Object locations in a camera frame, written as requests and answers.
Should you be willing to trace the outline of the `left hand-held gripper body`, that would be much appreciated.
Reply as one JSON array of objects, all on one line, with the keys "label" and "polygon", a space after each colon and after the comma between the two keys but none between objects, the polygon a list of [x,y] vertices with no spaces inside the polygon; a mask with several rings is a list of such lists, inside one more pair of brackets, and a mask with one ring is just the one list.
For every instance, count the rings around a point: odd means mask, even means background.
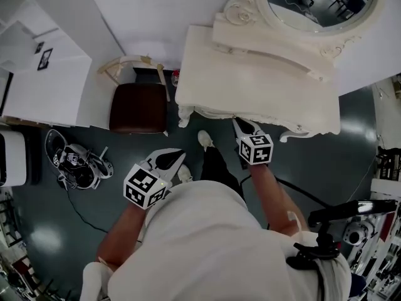
[{"label": "left hand-held gripper body", "polygon": [[167,197],[169,183],[139,164],[124,179],[124,197],[144,210]]}]

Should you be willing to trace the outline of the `white air purifier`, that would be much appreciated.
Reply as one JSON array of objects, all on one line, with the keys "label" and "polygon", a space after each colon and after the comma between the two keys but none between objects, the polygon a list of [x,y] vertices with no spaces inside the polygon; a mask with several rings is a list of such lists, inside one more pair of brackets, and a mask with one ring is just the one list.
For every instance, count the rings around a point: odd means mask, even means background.
[{"label": "white air purifier", "polygon": [[40,179],[38,138],[16,130],[0,130],[0,187],[35,185]]}]

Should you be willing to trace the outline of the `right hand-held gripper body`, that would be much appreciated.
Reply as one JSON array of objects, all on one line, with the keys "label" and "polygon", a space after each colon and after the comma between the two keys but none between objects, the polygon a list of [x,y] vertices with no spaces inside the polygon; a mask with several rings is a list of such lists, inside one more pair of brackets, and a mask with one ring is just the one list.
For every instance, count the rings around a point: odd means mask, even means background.
[{"label": "right hand-held gripper body", "polygon": [[273,154],[273,141],[269,134],[239,138],[239,156],[249,165],[268,164]]}]

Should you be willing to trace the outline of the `person's left white shoe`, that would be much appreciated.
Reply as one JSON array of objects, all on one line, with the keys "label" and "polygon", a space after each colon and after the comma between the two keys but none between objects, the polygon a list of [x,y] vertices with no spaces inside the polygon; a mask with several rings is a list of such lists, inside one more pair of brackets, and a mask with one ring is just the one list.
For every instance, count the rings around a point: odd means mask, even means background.
[{"label": "person's left white shoe", "polygon": [[179,178],[181,183],[187,183],[187,182],[191,182],[192,181],[192,174],[191,174],[189,168],[185,164],[182,164],[179,167],[179,170],[177,172],[177,176],[178,176],[178,178]]}]

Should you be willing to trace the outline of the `person's left forearm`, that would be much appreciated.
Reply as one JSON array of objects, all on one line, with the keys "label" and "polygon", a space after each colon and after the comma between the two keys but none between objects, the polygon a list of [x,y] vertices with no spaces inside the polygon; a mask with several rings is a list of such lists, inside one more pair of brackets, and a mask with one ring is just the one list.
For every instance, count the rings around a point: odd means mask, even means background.
[{"label": "person's left forearm", "polygon": [[104,263],[113,272],[117,271],[133,254],[145,218],[152,208],[142,209],[128,203],[99,244],[96,261]]}]

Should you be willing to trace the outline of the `person's black trouser leg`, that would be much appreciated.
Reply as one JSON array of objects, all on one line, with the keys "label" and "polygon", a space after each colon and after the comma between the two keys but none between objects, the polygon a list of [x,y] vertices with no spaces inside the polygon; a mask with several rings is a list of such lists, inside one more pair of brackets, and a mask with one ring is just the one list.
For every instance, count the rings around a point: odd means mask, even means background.
[{"label": "person's black trouser leg", "polygon": [[209,146],[206,147],[206,150],[204,151],[204,161],[200,180],[222,183],[233,189],[243,200],[245,200],[242,188],[237,178],[229,172],[223,156],[216,147]]}]

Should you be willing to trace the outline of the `person's white shoe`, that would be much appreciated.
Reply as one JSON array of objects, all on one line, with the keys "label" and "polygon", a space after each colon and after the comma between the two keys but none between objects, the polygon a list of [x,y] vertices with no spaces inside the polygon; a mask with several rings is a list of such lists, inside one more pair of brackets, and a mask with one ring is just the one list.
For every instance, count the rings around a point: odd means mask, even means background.
[{"label": "person's white shoe", "polygon": [[177,172],[177,176],[178,176],[178,178],[179,178],[181,183],[187,183],[187,182],[191,182],[192,181],[192,174],[191,174],[189,168],[185,164],[182,164],[179,167],[179,170]]},{"label": "person's white shoe", "polygon": [[198,131],[197,139],[204,152],[206,152],[208,148],[214,148],[213,140],[205,130]]}]

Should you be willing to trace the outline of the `person's right white shoe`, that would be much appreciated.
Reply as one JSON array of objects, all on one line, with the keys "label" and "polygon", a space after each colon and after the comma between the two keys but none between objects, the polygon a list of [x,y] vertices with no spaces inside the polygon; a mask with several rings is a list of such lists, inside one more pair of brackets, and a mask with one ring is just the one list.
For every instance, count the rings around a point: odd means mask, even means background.
[{"label": "person's right white shoe", "polygon": [[208,148],[214,148],[213,140],[205,130],[198,131],[197,139],[204,152],[206,152]]}]

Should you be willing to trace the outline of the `cluttered black rack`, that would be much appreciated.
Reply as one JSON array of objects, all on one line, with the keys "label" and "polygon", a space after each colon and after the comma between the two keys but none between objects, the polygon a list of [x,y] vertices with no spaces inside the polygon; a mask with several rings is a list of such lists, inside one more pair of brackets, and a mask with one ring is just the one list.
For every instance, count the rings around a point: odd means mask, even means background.
[{"label": "cluttered black rack", "polygon": [[21,301],[73,301],[72,291],[60,294],[55,281],[42,282],[31,264],[18,220],[12,189],[0,187],[0,295],[10,289]]}]

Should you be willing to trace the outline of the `large black framed picture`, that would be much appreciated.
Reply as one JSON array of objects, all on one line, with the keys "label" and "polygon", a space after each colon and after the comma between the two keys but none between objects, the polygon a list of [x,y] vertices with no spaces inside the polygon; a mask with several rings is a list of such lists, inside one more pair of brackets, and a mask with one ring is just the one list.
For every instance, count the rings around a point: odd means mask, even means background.
[{"label": "large black framed picture", "polygon": [[53,52],[52,48],[43,52],[41,59],[39,61],[38,67],[37,67],[38,71],[47,69],[47,67],[49,65],[49,58],[50,58],[52,52]]}]

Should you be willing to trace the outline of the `white ornate dressing table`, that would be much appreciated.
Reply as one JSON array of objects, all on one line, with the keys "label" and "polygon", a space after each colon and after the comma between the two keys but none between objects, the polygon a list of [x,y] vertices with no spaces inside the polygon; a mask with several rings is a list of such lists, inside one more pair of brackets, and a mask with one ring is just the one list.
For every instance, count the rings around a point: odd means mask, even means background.
[{"label": "white ornate dressing table", "polygon": [[338,95],[329,84],[272,56],[220,51],[205,26],[187,31],[175,101],[182,128],[197,112],[285,127],[281,142],[340,133]]}]

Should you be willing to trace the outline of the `cluttered white shelf unit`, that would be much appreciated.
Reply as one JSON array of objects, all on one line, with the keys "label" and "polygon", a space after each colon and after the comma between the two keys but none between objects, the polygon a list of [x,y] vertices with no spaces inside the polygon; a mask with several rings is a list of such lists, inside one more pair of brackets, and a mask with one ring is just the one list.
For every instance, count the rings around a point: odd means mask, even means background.
[{"label": "cluttered white shelf unit", "polygon": [[372,85],[377,125],[377,167],[371,191],[397,200],[397,212],[385,220],[384,257],[370,288],[379,301],[401,301],[401,76]]}]

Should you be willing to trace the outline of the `person's right forearm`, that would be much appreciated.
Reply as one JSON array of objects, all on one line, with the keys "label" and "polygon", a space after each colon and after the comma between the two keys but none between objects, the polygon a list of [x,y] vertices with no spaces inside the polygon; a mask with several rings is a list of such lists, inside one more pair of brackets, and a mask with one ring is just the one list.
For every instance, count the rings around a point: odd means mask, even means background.
[{"label": "person's right forearm", "polygon": [[273,231],[293,236],[308,231],[306,220],[297,205],[281,187],[266,165],[248,165],[253,184],[266,219]]}]

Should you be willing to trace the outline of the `white black-edged appliance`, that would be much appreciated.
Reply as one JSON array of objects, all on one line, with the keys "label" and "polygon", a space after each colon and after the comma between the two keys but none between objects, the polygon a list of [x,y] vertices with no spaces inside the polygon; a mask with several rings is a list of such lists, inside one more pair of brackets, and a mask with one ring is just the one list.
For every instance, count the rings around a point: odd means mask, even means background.
[{"label": "white black-edged appliance", "polygon": [[4,112],[6,100],[7,100],[7,97],[8,97],[8,93],[9,93],[9,89],[10,89],[13,77],[14,77],[14,73],[9,72],[9,76],[8,76],[7,81],[6,81],[6,86],[4,88],[3,98],[2,98],[2,101],[0,103],[0,117],[3,115],[3,112]]}]

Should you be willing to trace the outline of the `person's white shirt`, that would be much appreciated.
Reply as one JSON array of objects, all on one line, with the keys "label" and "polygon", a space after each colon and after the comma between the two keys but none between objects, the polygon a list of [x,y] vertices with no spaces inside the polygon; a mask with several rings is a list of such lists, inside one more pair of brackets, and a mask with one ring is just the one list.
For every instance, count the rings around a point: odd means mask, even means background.
[{"label": "person's white shirt", "polygon": [[295,243],[316,245],[310,231],[272,235],[255,219],[265,234],[216,241],[150,237],[160,220],[156,208],[175,187],[149,211],[142,245],[117,271],[87,264],[80,301],[348,301],[352,276],[343,256],[317,260],[314,270],[286,263],[298,252]]}]

